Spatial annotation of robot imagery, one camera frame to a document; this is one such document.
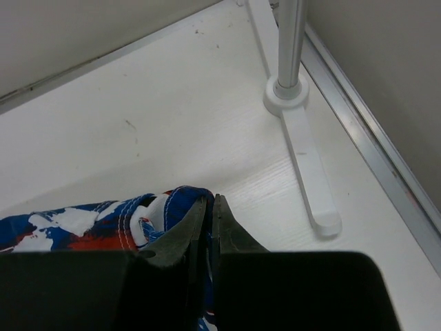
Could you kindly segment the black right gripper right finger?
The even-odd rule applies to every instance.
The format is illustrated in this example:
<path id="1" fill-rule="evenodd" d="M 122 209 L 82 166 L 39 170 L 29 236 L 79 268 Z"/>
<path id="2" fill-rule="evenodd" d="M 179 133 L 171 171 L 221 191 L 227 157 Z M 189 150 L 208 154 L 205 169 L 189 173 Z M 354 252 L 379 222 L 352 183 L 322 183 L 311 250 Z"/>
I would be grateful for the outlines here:
<path id="1" fill-rule="evenodd" d="M 225 196 L 217 194 L 212 217 L 212 282 L 214 314 L 219 330 L 245 330 L 252 318 L 252 268 L 268 253 L 237 222 Z"/>

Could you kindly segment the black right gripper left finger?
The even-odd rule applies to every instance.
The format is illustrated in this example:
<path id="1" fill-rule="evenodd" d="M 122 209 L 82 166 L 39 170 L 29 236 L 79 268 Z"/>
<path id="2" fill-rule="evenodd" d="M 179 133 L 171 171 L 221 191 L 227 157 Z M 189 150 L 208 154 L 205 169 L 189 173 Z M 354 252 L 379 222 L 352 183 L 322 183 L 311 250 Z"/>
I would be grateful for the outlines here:
<path id="1" fill-rule="evenodd" d="M 207 199 L 198 198 L 183 219 L 140 256 L 147 272 L 148 330 L 196 330 L 205 271 Z"/>

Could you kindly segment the blue white red patterned trousers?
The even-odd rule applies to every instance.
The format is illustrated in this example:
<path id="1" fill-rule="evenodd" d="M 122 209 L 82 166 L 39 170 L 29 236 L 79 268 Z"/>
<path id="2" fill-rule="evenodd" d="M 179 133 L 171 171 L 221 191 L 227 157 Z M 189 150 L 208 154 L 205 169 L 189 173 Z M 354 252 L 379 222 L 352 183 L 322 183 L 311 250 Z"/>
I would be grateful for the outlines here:
<path id="1" fill-rule="evenodd" d="M 1 219 L 1 252 L 57 250 L 146 250 L 183 220 L 194 202 L 214 195 L 181 186 L 125 201 L 103 201 L 9 216 Z"/>

